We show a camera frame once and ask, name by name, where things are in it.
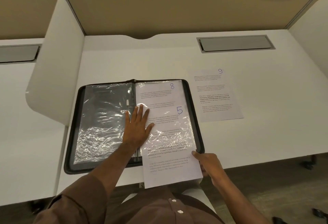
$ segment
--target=rolled sleeve cuff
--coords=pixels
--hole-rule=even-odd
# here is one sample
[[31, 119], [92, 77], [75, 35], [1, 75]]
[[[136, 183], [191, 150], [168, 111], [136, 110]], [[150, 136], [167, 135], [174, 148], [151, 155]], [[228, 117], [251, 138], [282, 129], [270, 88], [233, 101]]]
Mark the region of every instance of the rolled sleeve cuff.
[[90, 174], [80, 177], [56, 196], [49, 207], [62, 195], [74, 201], [84, 210], [89, 224], [104, 223], [107, 195], [103, 184], [96, 177]]

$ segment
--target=person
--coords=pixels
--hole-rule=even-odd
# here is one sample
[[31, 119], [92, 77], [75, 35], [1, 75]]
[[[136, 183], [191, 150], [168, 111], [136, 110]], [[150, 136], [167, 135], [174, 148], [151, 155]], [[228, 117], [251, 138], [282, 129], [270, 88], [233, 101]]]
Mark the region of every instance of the person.
[[[107, 201], [118, 179], [134, 152], [148, 138], [154, 123], [146, 128], [149, 109], [140, 105], [125, 114], [122, 144], [106, 160], [68, 186], [39, 213], [35, 224], [103, 224]], [[199, 160], [205, 175], [211, 177], [215, 188], [222, 195], [236, 224], [269, 224], [268, 220], [244, 197], [224, 172], [215, 154], [192, 152]], [[201, 201], [183, 194], [172, 193], [167, 186], [144, 189], [117, 207], [110, 224], [219, 224], [223, 221]]]

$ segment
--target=shirt sleeve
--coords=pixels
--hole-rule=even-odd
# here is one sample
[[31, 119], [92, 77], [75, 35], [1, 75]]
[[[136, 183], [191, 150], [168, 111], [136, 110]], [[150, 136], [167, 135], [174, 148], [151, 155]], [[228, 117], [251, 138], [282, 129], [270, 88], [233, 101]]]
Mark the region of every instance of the shirt sleeve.
[[56, 196], [34, 224], [103, 224], [106, 208], [104, 186], [96, 177], [86, 175]]

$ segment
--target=hand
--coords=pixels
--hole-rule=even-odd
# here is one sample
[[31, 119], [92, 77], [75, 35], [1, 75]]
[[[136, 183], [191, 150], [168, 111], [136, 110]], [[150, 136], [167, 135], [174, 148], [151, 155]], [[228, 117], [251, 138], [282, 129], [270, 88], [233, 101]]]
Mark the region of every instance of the hand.
[[122, 144], [130, 145], [134, 151], [136, 151], [140, 146], [143, 145], [143, 143], [145, 143], [150, 134], [150, 131], [152, 130], [152, 127], [155, 125], [154, 123], [151, 123], [145, 129], [149, 109], [145, 111], [143, 117], [142, 112], [143, 105], [140, 105], [139, 112], [138, 107], [136, 106], [131, 116], [131, 122], [129, 118], [129, 112], [125, 112], [125, 128]]
[[192, 155], [199, 161], [203, 176], [207, 176], [207, 174], [210, 175], [212, 183], [215, 187], [218, 187], [219, 182], [227, 177], [219, 159], [215, 154], [199, 154], [198, 152], [192, 151]]

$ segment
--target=paper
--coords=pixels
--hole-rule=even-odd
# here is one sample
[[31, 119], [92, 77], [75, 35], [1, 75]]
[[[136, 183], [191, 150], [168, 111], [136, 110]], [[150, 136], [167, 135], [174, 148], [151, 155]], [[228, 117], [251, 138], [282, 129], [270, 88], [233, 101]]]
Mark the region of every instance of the paper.
[[155, 123], [141, 148], [145, 188], [201, 178], [182, 82], [137, 83], [136, 102], [151, 109], [146, 126]]
[[201, 122], [243, 118], [233, 90], [223, 69], [201, 70], [193, 73]]

